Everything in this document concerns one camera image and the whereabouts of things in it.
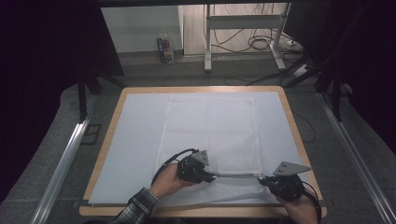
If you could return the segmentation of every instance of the table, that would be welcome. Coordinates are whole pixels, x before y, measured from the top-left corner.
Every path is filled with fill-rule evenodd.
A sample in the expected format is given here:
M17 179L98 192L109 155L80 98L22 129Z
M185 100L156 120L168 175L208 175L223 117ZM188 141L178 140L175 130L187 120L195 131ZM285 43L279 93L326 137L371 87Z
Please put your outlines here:
M279 39L288 17L290 3L287 3L279 15L239 15L239 16L211 16L210 5L206 5L206 33L221 29L276 29L274 41L270 41L270 49L279 71L286 70L286 65L279 54ZM212 53L210 35L206 36L205 44L205 71L212 70Z
M106 154L109 150L112 136L117 127L117 123L120 118L123 103L128 94L134 93L182 93L182 92L267 92L276 91L280 97L281 104L285 110L285 114L290 125L290 130L293 135L293 139L298 149L298 154L301 158L303 165L310 166L309 159L304 149L301 136L298 132L296 123L290 110L290 106L286 97L285 92L282 88L277 86L267 87L226 87L226 86L211 86L211 87L151 87L151 88L125 88L118 101L113 118L110 122L109 128L106 133L104 143L99 153L97 162L92 171L92 177L86 188L86 192L83 197L83 204L79 208L79 212L83 216L116 216L122 209L123 206L90 206L86 202L92 195L93 187L101 173L103 168ZM317 180L313 171L307 172L308 182L317 191L319 199L322 200L322 195L318 188ZM325 206L322 206L322 215L326 216L327 210ZM287 212L283 207L278 205L248 205L243 204L241 206L194 206L187 208L156 208L151 214L153 217L282 217L286 216Z

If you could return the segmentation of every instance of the metal frame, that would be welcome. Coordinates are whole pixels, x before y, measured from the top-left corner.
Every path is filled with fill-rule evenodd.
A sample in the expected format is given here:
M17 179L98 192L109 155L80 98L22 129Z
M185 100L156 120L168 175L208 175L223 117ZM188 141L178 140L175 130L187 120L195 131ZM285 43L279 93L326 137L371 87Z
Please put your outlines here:
M30 222L31 224L46 223L52 206L54 205L62 184L64 183L67 172L69 171L70 165L76 155L76 151L78 149L79 143L81 142L82 136L84 135L85 130L90 123L93 107L96 104L97 98L98 96L94 95L88 102L87 117L81 123L77 124L75 130L73 131L66 149L64 150L64 154L62 155L61 160L59 161L58 166L56 167L55 172L53 173L52 178L46 188L46 191L41 198L40 204L35 210L35 214L33 215L33 218Z
M237 15L237 16L211 16L210 5L206 5L206 46L205 46L205 71L212 70L212 52L210 42L211 30L226 29L276 29L274 42L270 44L279 70L285 70L282 57L279 54L277 46L280 36L282 35L283 26L288 17L290 3L287 3L280 15Z

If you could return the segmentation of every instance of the wire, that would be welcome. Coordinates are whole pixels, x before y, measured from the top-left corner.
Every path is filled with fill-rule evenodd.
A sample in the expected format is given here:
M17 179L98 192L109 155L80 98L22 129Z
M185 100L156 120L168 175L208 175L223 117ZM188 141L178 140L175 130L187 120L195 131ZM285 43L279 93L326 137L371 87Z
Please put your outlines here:
M314 191L315 197L317 198L317 200L319 201L319 197L317 192L315 191L314 187L312 187L310 184L306 183L305 181L302 181L304 184L306 184L307 186L309 186L309 188L312 189L312 191Z
M308 123L308 125L311 127L312 132L314 133L313 140L309 140L309 141L303 140L303 142L305 142L305 143L313 143L313 142L317 141L317 132L315 132L314 126L312 126L311 122L309 122L309 120L306 119L306 118L304 118L303 116L299 115L299 114L298 114L297 112L295 112L293 109L290 109L290 110L291 110L291 112L293 112L293 114L295 114L295 115L297 115L299 118L305 120L305 122Z
M304 62L306 60L306 55L304 55L302 58L300 58L296 63L292 64L287 70L280 72L280 73L276 73L273 74L271 76L268 77L261 77L259 79L256 79L254 81L251 81L250 83L247 84L247 86L253 85L255 83L270 79L270 78L275 78L275 77L280 77L282 75L287 75L290 71L292 71L297 65L299 65L301 62Z
M227 9L227 5L225 6L225 9L226 9L226 11L230 14L230 11ZM255 11L257 11L257 13L260 13L259 10L260 10L260 4L257 4L257 5L255 6L255 8L253 8L253 10L251 11L250 14L253 14ZM214 7L213 7L213 13L216 14L216 5L214 5ZM204 6L204 10L203 10L203 18L204 18L204 22L203 22L204 37L205 37L205 39L206 39L206 35L207 35L207 34L205 33L205 6ZM247 50L249 50L249 49L255 49L255 50L260 51L260 50L265 50L265 49L267 49L267 48L269 47L270 42L268 41L268 39L265 38L265 37L267 37L267 36L265 36L265 35L256 35L257 29L254 29L254 33L253 33L253 29L251 30L251 33L253 33L253 35L250 34L250 38L249 38L249 40L247 41L248 48L246 48L246 49L234 50L234 49L227 49L227 48L221 46L222 44L225 44L225 43L227 43L228 41L232 40L236 35L240 34L240 33L241 33L242 31L244 31L244 30L245 30L245 29L240 29L238 32L236 32L235 34L233 34L231 37L229 37L228 39L226 39L226 40L224 40L224 41L221 41L221 42L220 42L219 39L218 39L216 30L214 30L215 39L216 39L218 45L211 44L211 46L212 46L212 47L216 47L216 48L220 48L220 49L225 49L225 50L227 50L227 51L235 52L235 53L237 53L237 52L244 52L244 51L247 51ZM264 47L256 47L255 44L257 44L258 42L264 42L264 43L266 43L266 45L265 45Z
M206 28L206 26L205 26L205 21L206 21L206 19L205 19L205 5L203 5L203 7L204 7L204 10L202 11L202 17L203 17L203 26L202 26L202 28L204 29L204 37L205 37L205 39L206 39L206 33L205 33L205 28Z
M192 152L192 153L196 153L199 150L195 149L195 148L189 148L189 149L185 149L177 154L175 154L173 157L171 157L169 160L167 160L166 162L163 163L163 165L160 167L160 169L158 169L157 173L155 174L155 176L152 178L151 181L151 185L154 184L155 180L158 178L158 176L161 174L161 172L166 168L167 165L169 165L169 163L171 163L172 161L176 160L177 157L179 157L180 155L186 153L186 152Z
M227 4L224 5L224 9L228 12L228 15L231 14L231 13L228 11L228 9L227 9Z
M235 79L235 80L239 80L239 81L243 81L243 82L251 82L251 80L246 80L246 79L242 79L239 77L226 77L226 78L224 78L224 84L226 84L227 86L235 86L235 85L231 85L227 82L227 80L229 80L229 79Z

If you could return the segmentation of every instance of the hand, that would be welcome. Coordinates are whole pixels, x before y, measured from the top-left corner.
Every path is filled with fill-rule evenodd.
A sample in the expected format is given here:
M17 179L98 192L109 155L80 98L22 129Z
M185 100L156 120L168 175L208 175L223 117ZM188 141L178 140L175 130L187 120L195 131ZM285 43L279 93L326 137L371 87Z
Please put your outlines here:
M276 199L282 203L282 205L288 211L289 216L298 224L317 224L318 217L317 217L317 210L315 209L314 204L312 201L307 198L305 195L302 195L300 199L294 202L287 202L282 198L276 196Z
M183 187L192 186L194 183L181 180L177 177L177 164L171 163L158 175L154 184L149 189L157 198L171 195Z

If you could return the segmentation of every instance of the metal rod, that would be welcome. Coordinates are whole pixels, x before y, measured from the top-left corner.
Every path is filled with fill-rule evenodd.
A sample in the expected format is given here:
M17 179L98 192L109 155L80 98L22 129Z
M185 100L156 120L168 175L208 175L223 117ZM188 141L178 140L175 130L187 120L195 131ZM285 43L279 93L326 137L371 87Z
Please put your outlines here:
M88 110L92 111L94 105L96 104L97 96L92 96L90 101L88 102ZM64 150L64 154L61 157L61 160L56 167L54 174L47 186L46 191L44 192L43 197L41 198L40 204L35 210L35 214L31 220L31 224L44 224L47 221L47 218L50 215L50 211L52 209L53 204L55 203L56 198L58 197L59 191L64 183L64 179L69 171L69 167L76 155L76 151L78 149L79 143L81 142L82 136L90 122L92 113L88 113L86 119L77 124L75 130L72 133L72 136Z
M283 27L285 26L286 18L288 17L290 3L287 3L283 8L282 14L280 14L279 24L277 25L275 37L274 37L274 46L277 48L279 44L280 36L282 35Z
M214 174L213 177L218 178L218 177L228 177L228 178L252 178L252 177L262 177L261 174L255 175L255 174L241 174L241 175L219 175L219 174Z
M205 71L212 71L212 52L210 43L210 5L206 5L206 46L205 46Z

